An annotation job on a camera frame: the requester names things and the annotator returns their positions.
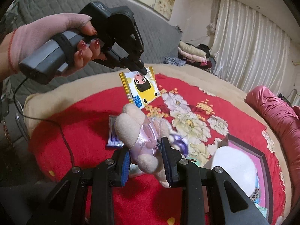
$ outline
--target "human hand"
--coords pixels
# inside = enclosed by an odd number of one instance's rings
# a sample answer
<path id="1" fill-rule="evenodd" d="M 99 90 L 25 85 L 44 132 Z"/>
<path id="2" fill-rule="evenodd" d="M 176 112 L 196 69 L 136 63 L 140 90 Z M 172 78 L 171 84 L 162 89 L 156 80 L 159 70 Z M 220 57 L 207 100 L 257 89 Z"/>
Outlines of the human hand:
<path id="1" fill-rule="evenodd" d="M 8 35 L 10 36 L 10 43 L 7 54 L 11 73 L 18 73 L 19 63 L 58 33 L 68 29 L 79 29 L 86 35 L 97 34 L 90 19 L 91 17 L 85 14 L 61 13 L 19 27 Z M 95 39 L 88 47 L 84 41 L 80 41 L 77 46 L 78 51 L 74 54 L 74 67 L 68 69 L 64 76 L 83 68 L 89 61 L 96 58 L 106 60 L 106 56 L 101 53 L 99 43 L 99 39 Z"/>

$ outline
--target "stack of folded clothes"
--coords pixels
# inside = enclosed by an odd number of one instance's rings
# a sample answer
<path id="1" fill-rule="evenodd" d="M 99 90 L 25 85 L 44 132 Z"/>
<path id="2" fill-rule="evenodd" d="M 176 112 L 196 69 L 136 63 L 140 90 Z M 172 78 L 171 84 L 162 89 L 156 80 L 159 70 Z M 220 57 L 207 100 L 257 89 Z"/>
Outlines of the stack of folded clothes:
<path id="1" fill-rule="evenodd" d="M 192 44 L 186 44 L 180 41 L 178 46 L 178 58 L 184 60 L 187 64 L 210 72 L 212 63 L 208 60 L 209 49 L 207 49 L 208 47 L 203 44 L 195 47 Z"/>

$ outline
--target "gray quilted bedspread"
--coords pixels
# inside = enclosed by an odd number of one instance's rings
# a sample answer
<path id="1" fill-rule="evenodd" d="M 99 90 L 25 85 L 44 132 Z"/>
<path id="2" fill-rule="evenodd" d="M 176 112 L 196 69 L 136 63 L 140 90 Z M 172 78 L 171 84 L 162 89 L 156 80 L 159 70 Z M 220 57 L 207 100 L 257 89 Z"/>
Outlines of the gray quilted bedspread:
<path id="1" fill-rule="evenodd" d="M 181 38 L 179 29 L 169 25 L 151 11 L 128 0 L 19 0 L 12 10 L 16 14 L 14 26 L 19 27 L 51 14 L 78 13 L 86 4 L 92 1 L 103 2 L 111 8 L 127 5 L 134 12 L 136 24 L 145 44 L 145 50 L 141 57 L 144 63 L 162 63 L 166 56 L 177 56 L 178 42 Z M 78 78 L 116 70 L 119 69 L 110 69 L 95 62 L 89 62 L 88 65 L 75 74 L 69 77 L 55 78 L 48 85 L 39 85 L 32 80 L 28 80 L 19 89 L 17 98 L 23 104 L 30 94 L 47 92 L 63 83 Z M 12 90 L 15 90 L 24 78 L 22 73 L 11 76 Z"/>

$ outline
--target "red fingernail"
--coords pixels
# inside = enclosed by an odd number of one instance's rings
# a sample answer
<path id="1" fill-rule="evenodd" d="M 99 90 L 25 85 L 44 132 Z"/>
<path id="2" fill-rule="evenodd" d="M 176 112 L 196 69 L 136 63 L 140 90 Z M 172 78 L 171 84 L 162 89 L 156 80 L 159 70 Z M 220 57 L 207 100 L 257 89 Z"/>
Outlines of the red fingernail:
<path id="1" fill-rule="evenodd" d="M 83 51 L 88 48 L 87 44 L 83 40 L 79 41 L 78 47 Z"/>
<path id="2" fill-rule="evenodd" d="M 96 39 L 95 40 L 95 49 L 98 50 L 100 48 L 100 40 Z"/>
<path id="3" fill-rule="evenodd" d="M 79 59 L 82 59 L 82 56 L 83 56 L 83 50 L 80 50 L 80 51 L 79 51 L 78 56 L 79 56 Z"/>
<path id="4" fill-rule="evenodd" d="M 91 26 L 91 28 L 92 28 L 92 32 L 94 33 L 94 35 L 96 35 L 97 34 L 97 30 L 93 26 Z"/>

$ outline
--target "teddy bear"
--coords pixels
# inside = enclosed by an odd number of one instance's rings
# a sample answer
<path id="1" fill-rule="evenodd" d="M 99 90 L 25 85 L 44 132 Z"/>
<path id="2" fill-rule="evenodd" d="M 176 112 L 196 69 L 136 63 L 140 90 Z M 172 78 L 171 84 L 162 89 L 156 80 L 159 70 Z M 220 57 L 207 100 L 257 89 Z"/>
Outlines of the teddy bear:
<path id="1" fill-rule="evenodd" d="M 131 162 L 145 173 L 153 174 L 159 183 L 169 188 L 158 145 L 169 136 L 164 120 L 148 118 L 134 104 L 126 104 L 116 118 L 114 129 L 118 138 L 130 150 Z"/>

